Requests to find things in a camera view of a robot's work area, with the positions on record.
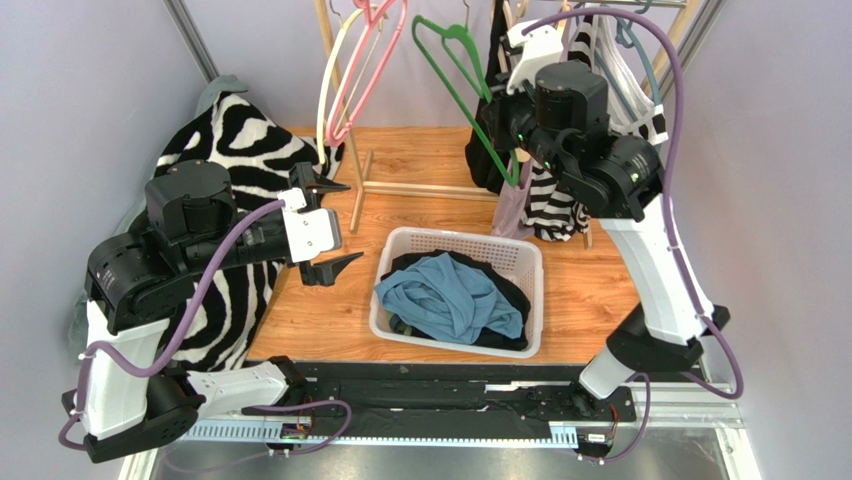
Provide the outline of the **pink hanger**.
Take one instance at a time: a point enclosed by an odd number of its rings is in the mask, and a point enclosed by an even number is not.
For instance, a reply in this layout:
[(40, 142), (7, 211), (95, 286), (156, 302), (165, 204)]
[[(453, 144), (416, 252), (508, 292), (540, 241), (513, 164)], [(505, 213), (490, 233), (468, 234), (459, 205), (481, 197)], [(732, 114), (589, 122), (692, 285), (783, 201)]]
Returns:
[[(343, 143), (345, 136), (352, 130), (355, 121), (362, 113), (401, 37), (406, 24), (409, 7), (409, 2), (406, 0), (381, 1), (378, 4), (371, 3), (370, 1), (354, 1), (353, 4), (355, 11), (341, 23), (331, 53), (328, 56), (318, 104), (318, 126), (324, 127), (323, 139), (331, 147), (337, 147)], [(364, 71), (370, 64), (381, 32), (384, 30), (384, 22), (389, 18), (388, 12), (396, 6), (399, 6), (399, 20), (388, 40), (387, 47), (381, 58), (377, 61), (372, 76), (364, 87), (360, 98), (353, 107), (349, 107), (351, 100), (344, 102), (344, 94), (354, 93), (357, 90)], [(346, 65), (340, 85), (337, 87), (335, 98), (328, 111), (325, 111), (327, 103), (326, 90), (331, 80), (332, 70), (337, 64), (340, 49), (349, 33), (349, 29), (359, 19), (363, 20), (364, 28)]]

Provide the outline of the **lilac ribbed tank top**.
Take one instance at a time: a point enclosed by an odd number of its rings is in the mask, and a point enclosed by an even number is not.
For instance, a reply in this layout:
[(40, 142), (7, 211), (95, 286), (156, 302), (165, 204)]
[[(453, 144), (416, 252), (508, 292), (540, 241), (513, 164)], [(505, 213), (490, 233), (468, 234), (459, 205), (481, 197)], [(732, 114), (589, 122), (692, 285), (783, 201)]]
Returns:
[(532, 227), (525, 226), (522, 214), (529, 203), (532, 162), (520, 163), (518, 185), (510, 187), (507, 183), (501, 188), (492, 219), (491, 236), (512, 240), (525, 240), (534, 233)]

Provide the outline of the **cream plastic hanger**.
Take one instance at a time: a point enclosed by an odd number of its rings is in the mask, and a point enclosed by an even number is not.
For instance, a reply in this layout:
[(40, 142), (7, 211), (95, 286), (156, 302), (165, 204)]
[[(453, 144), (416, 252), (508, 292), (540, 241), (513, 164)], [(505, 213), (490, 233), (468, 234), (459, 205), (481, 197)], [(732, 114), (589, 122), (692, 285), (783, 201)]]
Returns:
[(347, 77), (340, 73), (338, 58), (350, 27), (362, 12), (357, 9), (346, 20), (341, 20), (337, 36), (334, 40), (331, 40), (332, 31), (328, 1), (315, 1), (315, 10), (327, 54), (320, 86), (315, 128), (319, 164), (325, 166), (328, 163), (325, 154), (328, 134), (338, 133), (346, 136), (351, 130), (348, 105), (342, 101), (343, 81)]

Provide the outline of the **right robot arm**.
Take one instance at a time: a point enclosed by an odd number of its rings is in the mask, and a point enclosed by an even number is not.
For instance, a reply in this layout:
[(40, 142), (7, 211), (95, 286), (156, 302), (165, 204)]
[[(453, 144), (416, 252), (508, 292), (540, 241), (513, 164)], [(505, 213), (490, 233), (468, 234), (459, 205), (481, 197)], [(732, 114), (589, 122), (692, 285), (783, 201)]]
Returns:
[(638, 305), (579, 375), (579, 392), (595, 402), (637, 373), (688, 371), (701, 338), (730, 320), (701, 291), (679, 246), (658, 152), (611, 128), (608, 91), (586, 64), (553, 63), (516, 84), (500, 74), (483, 112), (495, 148), (527, 152), (599, 221), (638, 292)]

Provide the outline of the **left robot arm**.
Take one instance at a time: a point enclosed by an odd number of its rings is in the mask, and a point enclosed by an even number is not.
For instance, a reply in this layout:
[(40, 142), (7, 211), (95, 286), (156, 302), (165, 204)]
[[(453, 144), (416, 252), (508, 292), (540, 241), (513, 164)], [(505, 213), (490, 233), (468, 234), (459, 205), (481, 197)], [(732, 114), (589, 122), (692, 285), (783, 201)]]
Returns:
[(198, 421), (240, 412), (302, 414), (314, 405), (284, 356), (252, 367), (189, 372), (173, 362), (220, 270), (280, 260), (308, 286), (331, 286), (352, 255), (319, 197), (342, 185), (300, 162), (276, 198), (240, 212), (228, 170), (182, 162), (144, 189), (148, 224), (99, 244), (86, 270), (88, 340), (77, 386), (62, 403), (102, 463), (168, 445)]

